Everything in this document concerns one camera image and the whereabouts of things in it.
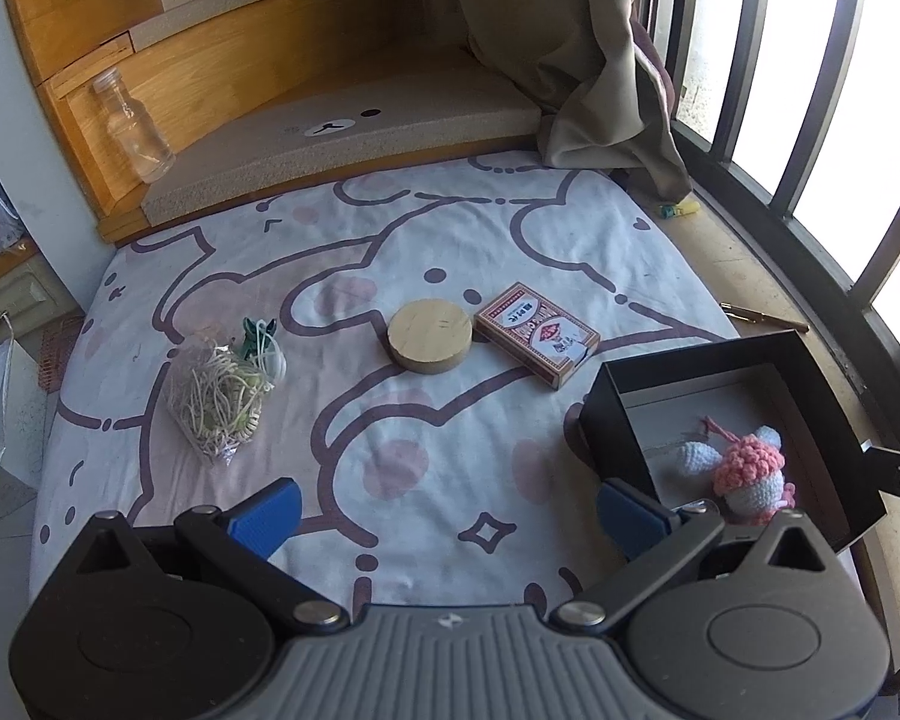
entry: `black box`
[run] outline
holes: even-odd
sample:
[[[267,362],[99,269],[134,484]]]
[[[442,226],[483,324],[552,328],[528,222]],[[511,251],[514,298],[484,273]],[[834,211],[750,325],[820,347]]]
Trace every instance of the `black box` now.
[[[602,479],[619,477],[673,508],[713,497],[708,481],[676,472],[679,447],[706,440],[705,416],[740,436],[763,424],[780,432],[797,507],[835,550],[886,513],[844,411],[793,330],[604,362],[580,424]]]

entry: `printed bedsheet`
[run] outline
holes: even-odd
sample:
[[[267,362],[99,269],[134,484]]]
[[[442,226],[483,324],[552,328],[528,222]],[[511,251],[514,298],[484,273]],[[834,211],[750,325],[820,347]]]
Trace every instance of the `printed bedsheet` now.
[[[408,301],[475,311],[514,281],[602,335],[560,391],[490,343],[439,376],[386,354]],[[207,469],[160,389],[184,338],[236,336],[243,317],[278,317],[288,375],[254,441]],[[346,608],[554,608],[620,562],[575,424],[600,361],[735,335],[623,190],[531,152],[372,173],[155,234],[114,257],[69,364],[31,592],[93,512],[166,524],[292,476],[304,519],[271,561]]]

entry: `playing card box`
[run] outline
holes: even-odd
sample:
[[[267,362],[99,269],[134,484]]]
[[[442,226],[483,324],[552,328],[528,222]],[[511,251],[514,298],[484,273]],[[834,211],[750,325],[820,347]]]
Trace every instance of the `playing card box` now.
[[[600,343],[599,333],[520,282],[482,308],[474,324],[553,389]]]

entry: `gray gripper base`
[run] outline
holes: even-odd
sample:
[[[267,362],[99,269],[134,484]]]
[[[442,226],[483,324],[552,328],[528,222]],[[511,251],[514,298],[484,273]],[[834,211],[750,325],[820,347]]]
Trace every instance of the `gray gripper base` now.
[[[674,720],[605,642],[533,607],[374,605],[331,637],[295,640],[227,720]]]

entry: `round wooden block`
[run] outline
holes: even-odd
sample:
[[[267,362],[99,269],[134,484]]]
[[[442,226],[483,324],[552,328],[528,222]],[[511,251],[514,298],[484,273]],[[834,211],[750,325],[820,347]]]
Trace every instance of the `round wooden block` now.
[[[463,362],[473,326],[455,303],[415,300],[394,315],[386,336],[394,359],[407,370],[443,373]]]

